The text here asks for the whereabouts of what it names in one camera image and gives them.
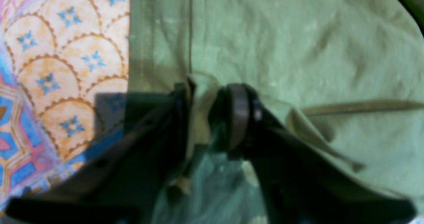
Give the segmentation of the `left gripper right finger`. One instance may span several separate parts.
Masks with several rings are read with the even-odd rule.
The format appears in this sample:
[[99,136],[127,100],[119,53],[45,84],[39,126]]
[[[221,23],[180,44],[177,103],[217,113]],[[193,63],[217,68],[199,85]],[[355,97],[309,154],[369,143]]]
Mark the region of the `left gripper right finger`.
[[416,216],[411,201],[354,182],[289,134],[247,84],[219,89],[212,125],[222,126],[218,150],[253,166],[270,224],[407,224]]

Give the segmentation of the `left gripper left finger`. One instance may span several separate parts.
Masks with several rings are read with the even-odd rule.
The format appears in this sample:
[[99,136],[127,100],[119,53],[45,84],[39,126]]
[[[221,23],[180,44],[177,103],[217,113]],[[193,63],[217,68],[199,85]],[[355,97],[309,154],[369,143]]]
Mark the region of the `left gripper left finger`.
[[190,88],[128,93],[127,133],[63,182],[11,198],[8,224],[147,224],[162,187],[185,159]]

